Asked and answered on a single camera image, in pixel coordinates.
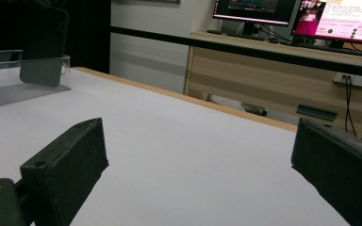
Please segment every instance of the black 3d-printed part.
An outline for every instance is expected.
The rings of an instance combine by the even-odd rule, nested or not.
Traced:
[[[25,226],[16,189],[10,179],[0,179],[0,225]]]
[[[101,119],[81,122],[21,166],[36,225],[69,225],[108,166]]]
[[[300,119],[291,158],[351,225],[362,225],[362,141],[345,131]]]

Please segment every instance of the black cable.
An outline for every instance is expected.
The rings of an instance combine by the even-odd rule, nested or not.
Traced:
[[[353,43],[351,43],[351,42],[349,42],[349,43],[352,45],[353,49],[349,49],[349,48],[346,48],[346,47],[343,47],[343,46],[342,46],[342,49],[350,50],[350,51],[362,52],[361,50],[357,49],[357,48],[354,46]],[[325,41],[325,44],[326,44],[328,47],[330,47],[330,43],[328,43],[328,40]]]
[[[362,50],[357,49],[357,47],[354,46],[354,43],[350,42],[351,46],[355,49],[355,51],[362,52]]]
[[[291,42],[291,40],[286,39],[286,38],[282,37],[280,34],[278,34],[278,33],[274,32],[274,31],[270,30],[269,27],[266,27],[266,26],[263,25],[263,24],[262,24],[261,26],[264,27],[264,28],[266,28],[266,29],[269,31],[269,33],[268,33],[268,32],[263,31],[263,29],[262,29],[261,31],[263,31],[264,33],[266,33],[266,34],[268,34],[268,35],[271,35],[271,33],[272,33],[275,37],[277,37],[277,38],[279,38],[279,39],[281,39],[281,40],[286,40],[286,41]]]
[[[348,118],[352,126],[352,130],[354,132],[354,136],[357,137],[356,131],[354,129],[354,122],[352,120],[351,110],[350,110],[350,102],[351,102],[351,94],[352,94],[352,78],[350,76],[345,79],[346,84],[346,116],[345,116],[345,131],[348,132]]]

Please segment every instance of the monitor stand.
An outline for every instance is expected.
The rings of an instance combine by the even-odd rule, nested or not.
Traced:
[[[245,22],[243,26],[242,35],[256,36],[257,34],[258,34],[258,29],[255,26],[255,23]]]

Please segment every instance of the white wall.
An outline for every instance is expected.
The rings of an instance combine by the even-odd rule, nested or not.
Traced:
[[[191,31],[220,30],[220,20],[213,19],[215,0],[196,0]]]
[[[192,25],[206,26],[212,0],[181,0],[181,5],[138,0],[114,0],[111,25],[180,37],[189,37]],[[198,13],[196,6],[202,8]],[[195,15],[200,15],[194,23]],[[188,46],[111,35],[110,73],[147,85],[183,93],[188,64]]]

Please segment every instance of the keyboard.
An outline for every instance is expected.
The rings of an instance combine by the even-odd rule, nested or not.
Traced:
[[[338,49],[338,48],[332,48],[332,47],[328,47],[328,46],[319,46],[319,45],[311,45],[311,44],[303,44],[303,43],[292,44],[291,46],[362,57],[362,51],[351,50],[351,49]]]
[[[256,37],[256,36],[250,36],[250,35],[240,35],[240,34],[235,34],[235,33],[223,33],[219,30],[207,30],[206,31],[209,34],[215,34],[215,35],[224,35],[224,36],[229,36],[229,37],[234,37],[234,38],[241,38],[241,39],[246,39],[246,40],[264,40],[261,37]]]

